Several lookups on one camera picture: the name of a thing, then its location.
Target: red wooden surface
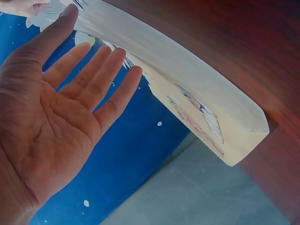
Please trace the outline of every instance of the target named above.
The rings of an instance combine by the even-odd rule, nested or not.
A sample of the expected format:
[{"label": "red wooden surface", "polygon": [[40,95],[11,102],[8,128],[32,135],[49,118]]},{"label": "red wooden surface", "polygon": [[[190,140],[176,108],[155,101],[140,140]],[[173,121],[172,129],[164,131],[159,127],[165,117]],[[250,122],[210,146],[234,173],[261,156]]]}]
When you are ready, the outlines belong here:
[{"label": "red wooden surface", "polygon": [[300,1],[106,1],[189,49],[279,124],[239,166],[300,225]]}]

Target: book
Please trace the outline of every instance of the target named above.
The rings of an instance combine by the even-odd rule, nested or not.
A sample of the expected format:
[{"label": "book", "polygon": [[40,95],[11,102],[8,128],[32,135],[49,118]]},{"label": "book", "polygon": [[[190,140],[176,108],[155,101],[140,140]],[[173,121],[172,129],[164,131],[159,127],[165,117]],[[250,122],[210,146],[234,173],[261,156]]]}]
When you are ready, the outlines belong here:
[{"label": "book", "polygon": [[61,3],[78,6],[76,30],[125,49],[124,66],[140,66],[153,95],[229,166],[269,134],[251,98],[171,38],[101,0]]}]

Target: white snowflake dot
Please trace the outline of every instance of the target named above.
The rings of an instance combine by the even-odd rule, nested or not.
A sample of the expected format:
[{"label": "white snowflake dot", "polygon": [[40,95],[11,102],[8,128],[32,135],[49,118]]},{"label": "white snowflake dot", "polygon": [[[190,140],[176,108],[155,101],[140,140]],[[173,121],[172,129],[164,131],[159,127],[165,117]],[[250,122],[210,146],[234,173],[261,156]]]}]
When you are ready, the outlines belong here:
[{"label": "white snowflake dot", "polygon": [[84,200],[83,204],[85,207],[89,207],[90,206],[90,202],[88,200]]}]

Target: anime illustration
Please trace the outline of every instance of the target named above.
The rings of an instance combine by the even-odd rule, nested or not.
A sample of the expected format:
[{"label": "anime illustration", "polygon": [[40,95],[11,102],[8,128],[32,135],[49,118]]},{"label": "anime illustration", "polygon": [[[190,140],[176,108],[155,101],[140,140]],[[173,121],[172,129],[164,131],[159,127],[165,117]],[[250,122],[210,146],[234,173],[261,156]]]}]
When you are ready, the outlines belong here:
[{"label": "anime illustration", "polygon": [[224,158],[223,150],[220,149],[214,143],[214,141],[202,130],[202,128],[193,120],[193,118],[179,106],[178,100],[176,100],[172,95],[168,95],[167,97],[181,119],[183,119],[187,123],[187,127],[192,129],[193,132],[199,135],[203,139],[204,143],[212,148],[214,152],[218,153],[220,157]]},{"label": "anime illustration", "polygon": [[[87,3],[85,3],[85,1],[83,0],[74,0],[74,2],[70,3],[76,4],[79,10],[82,9],[82,11],[82,6],[87,5]],[[59,18],[60,14],[64,11],[65,8],[66,6],[63,5],[59,0],[52,0],[47,5],[47,7],[44,8],[44,10],[38,15],[26,18],[26,27],[29,28],[30,26],[34,25],[36,27],[39,27],[40,32],[42,32],[45,28],[50,26],[54,21],[56,21]],[[75,33],[74,42],[75,45],[79,45],[82,42],[88,42],[91,46],[93,46],[96,42],[96,39],[85,33],[77,31]]]},{"label": "anime illustration", "polygon": [[218,118],[216,114],[203,102],[201,102],[199,99],[194,97],[191,93],[189,93],[187,90],[185,90],[180,85],[174,83],[176,87],[178,87],[182,94],[192,103],[203,115],[205,118],[207,125],[209,126],[211,132],[218,138],[218,140],[224,144],[224,139],[221,133],[221,128],[218,122]]}]

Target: hand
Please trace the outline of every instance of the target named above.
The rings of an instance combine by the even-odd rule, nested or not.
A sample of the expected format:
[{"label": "hand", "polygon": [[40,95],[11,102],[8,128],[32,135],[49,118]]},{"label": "hand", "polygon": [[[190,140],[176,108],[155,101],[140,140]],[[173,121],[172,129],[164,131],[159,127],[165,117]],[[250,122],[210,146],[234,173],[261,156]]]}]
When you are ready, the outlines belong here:
[{"label": "hand", "polygon": [[37,208],[77,175],[124,111],[142,74],[139,67],[133,67],[115,94],[93,113],[126,55],[122,49],[111,53],[104,46],[57,93],[55,89],[90,45],[74,47],[44,75],[42,66],[69,36],[77,15],[77,7],[68,6],[54,24],[14,51],[0,69],[0,167],[11,170],[12,175],[6,177],[12,185],[9,189],[17,190],[14,195],[24,198],[19,193],[26,193],[25,200]]},{"label": "hand", "polygon": [[31,17],[47,7],[50,0],[0,0],[0,12]]}]

